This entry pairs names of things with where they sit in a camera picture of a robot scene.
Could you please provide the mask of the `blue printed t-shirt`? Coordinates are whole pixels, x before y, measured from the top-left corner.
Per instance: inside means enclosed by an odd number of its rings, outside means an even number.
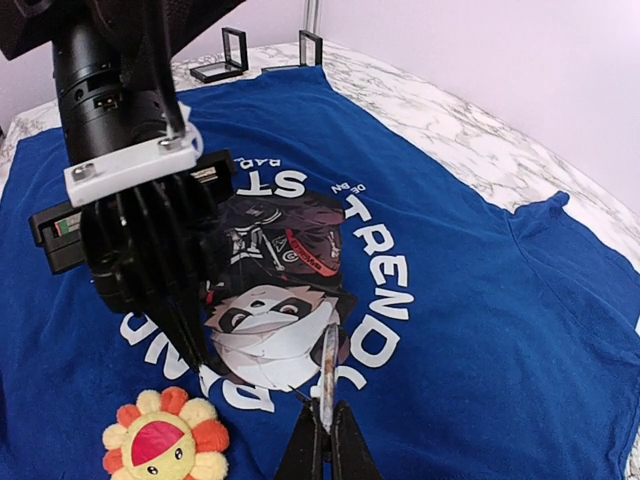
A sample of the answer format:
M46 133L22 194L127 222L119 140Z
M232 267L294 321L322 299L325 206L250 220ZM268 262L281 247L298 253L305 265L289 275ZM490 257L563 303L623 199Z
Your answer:
M112 479L104 430L184 389L227 428L230 479L274 477L322 334L386 479L620 479L639 426L639 276L566 212L508 211L335 92L320 69L185 92L237 176L216 366L189 371L89 270L51 274L28 217L65 195L63 133L22 140L1 200L1 475Z

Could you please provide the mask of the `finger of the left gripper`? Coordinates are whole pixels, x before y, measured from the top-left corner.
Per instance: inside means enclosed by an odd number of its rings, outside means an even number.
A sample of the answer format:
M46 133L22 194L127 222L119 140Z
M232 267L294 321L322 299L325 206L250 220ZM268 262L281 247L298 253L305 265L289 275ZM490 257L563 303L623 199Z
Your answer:
M191 370L206 366L214 370L215 358L211 355L202 323L198 287L187 287L169 300L172 321L177 329L174 344L180 356Z

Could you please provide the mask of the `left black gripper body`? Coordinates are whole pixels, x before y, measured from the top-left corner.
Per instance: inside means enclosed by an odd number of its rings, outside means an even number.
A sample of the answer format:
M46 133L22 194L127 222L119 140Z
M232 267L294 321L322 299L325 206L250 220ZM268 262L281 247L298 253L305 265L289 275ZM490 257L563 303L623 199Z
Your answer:
M130 186L75 207L69 201L29 218L52 273L88 264L106 272L139 259L155 271L180 268L179 254L219 251L220 205L232 196L231 152L203 155L194 168Z

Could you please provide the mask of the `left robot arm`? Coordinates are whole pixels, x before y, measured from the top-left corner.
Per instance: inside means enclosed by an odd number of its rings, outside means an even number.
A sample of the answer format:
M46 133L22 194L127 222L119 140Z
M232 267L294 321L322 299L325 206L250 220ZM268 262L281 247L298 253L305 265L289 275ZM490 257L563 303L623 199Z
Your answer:
M55 274L86 265L113 312L146 315L193 370L213 365L201 289L231 256L231 155L204 153L172 57L232 1L5 1L1 51L50 44L69 159L65 203L30 228Z

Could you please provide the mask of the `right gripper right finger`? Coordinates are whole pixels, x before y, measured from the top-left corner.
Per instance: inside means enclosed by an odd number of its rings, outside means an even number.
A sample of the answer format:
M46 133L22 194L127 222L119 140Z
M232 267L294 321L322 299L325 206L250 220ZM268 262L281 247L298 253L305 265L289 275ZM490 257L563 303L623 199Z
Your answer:
M353 410L345 400L340 400L334 408L329 439L333 479L375 479L375 462Z

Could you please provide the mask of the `orange yellow flower brooch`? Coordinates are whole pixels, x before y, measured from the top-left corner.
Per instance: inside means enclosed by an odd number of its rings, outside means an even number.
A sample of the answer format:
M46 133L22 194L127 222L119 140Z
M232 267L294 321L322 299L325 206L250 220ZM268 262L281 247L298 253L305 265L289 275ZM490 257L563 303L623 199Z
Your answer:
M227 428L206 399L179 387L142 391L120 407L102 434L102 464L112 479L224 479Z

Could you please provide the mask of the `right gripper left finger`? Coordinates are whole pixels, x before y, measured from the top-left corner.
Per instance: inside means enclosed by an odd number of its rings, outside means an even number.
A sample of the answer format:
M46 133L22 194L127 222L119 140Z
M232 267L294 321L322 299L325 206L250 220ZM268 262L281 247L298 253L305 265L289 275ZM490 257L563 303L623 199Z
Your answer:
M303 405L274 479L322 479L323 432L319 401L313 399Z

